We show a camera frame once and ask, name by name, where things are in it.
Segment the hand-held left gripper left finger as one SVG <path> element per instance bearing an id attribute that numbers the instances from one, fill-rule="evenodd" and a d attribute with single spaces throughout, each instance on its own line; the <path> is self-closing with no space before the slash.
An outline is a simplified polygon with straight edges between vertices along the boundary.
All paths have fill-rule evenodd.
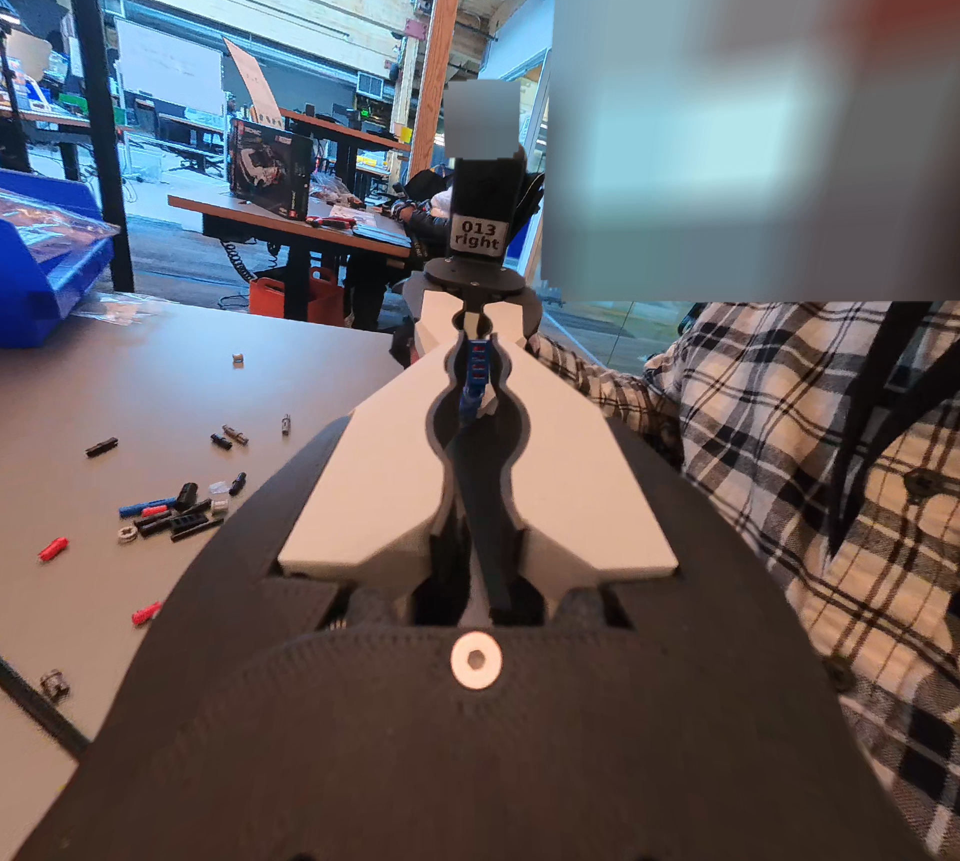
<path id="1" fill-rule="evenodd" d="M 277 564 L 288 579 L 408 600 L 417 620 L 463 617 L 463 535 L 436 412 L 461 338 L 441 341 L 348 416 Z"/>

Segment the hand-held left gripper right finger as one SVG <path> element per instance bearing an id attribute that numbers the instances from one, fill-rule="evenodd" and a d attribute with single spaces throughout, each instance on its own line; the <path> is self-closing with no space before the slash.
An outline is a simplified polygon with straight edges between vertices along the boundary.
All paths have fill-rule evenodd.
<path id="1" fill-rule="evenodd" d="M 666 579 L 679 567 L 606 417 L 519 345 L 497 345 L 520 442 L 505 469 L 520 576 L 554 615 L 570 591 Z"/>

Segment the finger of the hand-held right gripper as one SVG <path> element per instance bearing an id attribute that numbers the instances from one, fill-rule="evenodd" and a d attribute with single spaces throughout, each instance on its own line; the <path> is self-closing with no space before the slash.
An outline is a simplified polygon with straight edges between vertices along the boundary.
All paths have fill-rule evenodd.
<path id="1" fill-rule="evenodd" d="M 424 291 L 420 314 L 414 325 L 416 355 L 450 351 L 460 336 L 454 320 L 462 314 L 463 306 L 462 298 L 447 291 Z"/>
<path id="2" fill-rule="evenodd" d="M 489 351 L 525 349 L 522 305 L 510 301 L 486 304 L 480 315 L 480 339 Z"/>

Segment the blue holed beam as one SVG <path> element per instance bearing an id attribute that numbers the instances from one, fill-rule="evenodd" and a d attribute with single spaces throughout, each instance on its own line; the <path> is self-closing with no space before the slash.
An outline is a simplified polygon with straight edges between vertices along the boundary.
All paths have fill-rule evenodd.
<path id="1" fill-rule="evenodd" d="M 473 424 L 481 413 L 490 383 L 491 346 L 488 338 L 469 339 L 459 403 L 462 427 Z"/>

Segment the grey desk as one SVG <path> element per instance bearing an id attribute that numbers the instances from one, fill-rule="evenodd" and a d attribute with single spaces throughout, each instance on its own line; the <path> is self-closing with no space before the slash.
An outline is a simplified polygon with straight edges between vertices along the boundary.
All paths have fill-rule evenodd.
<path id="1" fill-rule="evenodd" d="M 282 575 L 278 555 L 352 411 L 402 373 L 387 335 L 174 304 L 131 326 L 70 316 L 2 357 L 2 658 L 58 669 L 75 762 L 20 709 L 2 714 L 2 859 L 332 857 L 363 817 L 349 736 L 381 731 L 375 662 L 392 622 L 333 629 L 385 602 Z M 243 353 L 245 363 L 232 364 Z M 292 419 L 282 435 L 282 417 Z M 210 441 L 222 425 L 248 447 Z M 116 437 L 89 459 L 85 450 Z M 199 496 L 241 471 L 218 528 L 118 544 L 122 507 Z M 55 538 L 68 549 L 49 563 Z M 162 611 L 135 628 L 133 612 Z"/>

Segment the red crate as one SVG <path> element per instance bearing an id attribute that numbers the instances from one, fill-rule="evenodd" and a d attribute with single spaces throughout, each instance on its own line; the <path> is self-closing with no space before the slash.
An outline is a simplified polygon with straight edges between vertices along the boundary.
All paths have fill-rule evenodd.
<path id="1" fill-rule="evenodd" d="M 344 325 L 344 289 L 331 269 L 312 266 L 303 277 L 288 275 L 287 267 L 256 273 L 248 284 L 248 313 L 290 319 L 293 305 L 303 303 L 306 322 L 329 327 Z"/>

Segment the wooden column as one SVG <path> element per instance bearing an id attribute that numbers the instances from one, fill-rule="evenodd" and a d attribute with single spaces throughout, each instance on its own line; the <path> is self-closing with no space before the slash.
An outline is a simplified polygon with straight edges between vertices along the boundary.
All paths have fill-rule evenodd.
<path id="1" fill-rule="evenodd" d="M 409 180 L 428 170 L 432 163 L 458 5 L 459 0 L 433 0 L 431 4 L 408 162 Z"/>

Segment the person's plaid shirt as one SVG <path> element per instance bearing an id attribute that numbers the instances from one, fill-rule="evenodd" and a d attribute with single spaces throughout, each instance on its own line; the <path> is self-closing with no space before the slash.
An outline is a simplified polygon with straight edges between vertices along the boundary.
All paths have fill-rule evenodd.
<path id="1" fill-rule="evenodd" d="M 684 477 L 849 669 L 881 784 L 958 859 L 958 301 L 924 307 L 884 348 L 891 302 L 709 303 L 643 379 L 676 408 Z"/>

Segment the blue red black pin cluster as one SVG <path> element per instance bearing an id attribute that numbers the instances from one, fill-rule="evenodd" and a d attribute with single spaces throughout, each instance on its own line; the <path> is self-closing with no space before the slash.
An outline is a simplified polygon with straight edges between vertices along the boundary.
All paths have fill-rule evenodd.
<path id="1" fill-rule="evenodd" d="M 119 529 L 134 525 L 139 530 L 137 540 L 166 533 L 172 543 L 214 530 L 229 514 L 231 496 L 223 483 L 214 484 L 210 492 L 202 498 L 198 483 L 186 482 L 174 496 L 120 507 L 123 524 Z"/>

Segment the black boxed set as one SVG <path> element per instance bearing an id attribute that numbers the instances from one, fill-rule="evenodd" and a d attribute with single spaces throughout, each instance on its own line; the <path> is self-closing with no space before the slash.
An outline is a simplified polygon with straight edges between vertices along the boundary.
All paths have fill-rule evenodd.
<path id="1" fill-rule="evenodd" d="M 230 121 L 227 182 L 234 197 L 304 222 L 314 166 L 310 138 L 240 118 Z"/>

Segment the white board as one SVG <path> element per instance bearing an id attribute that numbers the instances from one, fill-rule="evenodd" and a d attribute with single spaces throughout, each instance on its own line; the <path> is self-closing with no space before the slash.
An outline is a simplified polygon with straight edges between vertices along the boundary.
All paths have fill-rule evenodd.
<path id="1" fill-rule="evenodd" d="M 220 51 L 116 18 L 119 74 L 126 92 L 205 114 L 225 108 Z"/>

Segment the dark blue long axle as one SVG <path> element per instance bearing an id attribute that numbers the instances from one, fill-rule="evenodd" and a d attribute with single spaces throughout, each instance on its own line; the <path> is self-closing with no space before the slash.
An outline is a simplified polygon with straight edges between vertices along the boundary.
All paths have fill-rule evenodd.
<path id="1" fill-rule="evenodd" d="M 5 658 L 1 658 L 1 690 L 71 759 L 81 761 L 90 747 L 90 739 L 57 710 L 53 701 L 32 687 Z"/>

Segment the plain blue bin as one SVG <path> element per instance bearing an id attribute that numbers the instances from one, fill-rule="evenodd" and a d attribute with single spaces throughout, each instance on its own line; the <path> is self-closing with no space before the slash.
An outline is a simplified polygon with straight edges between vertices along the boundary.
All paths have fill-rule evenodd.
<path id="1" fill-rule="evenodd" d="M 1 171 L 1 348 L 41 347 L 114 259 L 84 183 Z"/>

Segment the clear plastic parts bags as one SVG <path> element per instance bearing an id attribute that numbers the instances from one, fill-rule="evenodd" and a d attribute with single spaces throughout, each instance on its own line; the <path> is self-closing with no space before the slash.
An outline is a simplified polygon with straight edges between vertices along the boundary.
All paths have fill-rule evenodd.
<path id="1" fill-rule="evenodd" d="M 93 216 L 2 192 L 1 327 L 3 349 L 41 346 L 75 311 L 118 326 L 159 315 L 165 301 L 96 291 L 114 258 L 119 229 Z"/>

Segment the black metal post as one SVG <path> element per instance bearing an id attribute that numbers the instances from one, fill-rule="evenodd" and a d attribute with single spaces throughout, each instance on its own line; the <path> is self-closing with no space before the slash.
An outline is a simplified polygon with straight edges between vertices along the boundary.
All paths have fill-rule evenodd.
<path id="1" fill-rule="evenodd" d="M 88 120 L 101 196 L 102 216 L 118 228 L 110 263 L 115 292 L 136 291 L 125 210 L 123 177 L 116 147 L 116 123 L 100 0 L 70 0 L 83 71 Z"/>

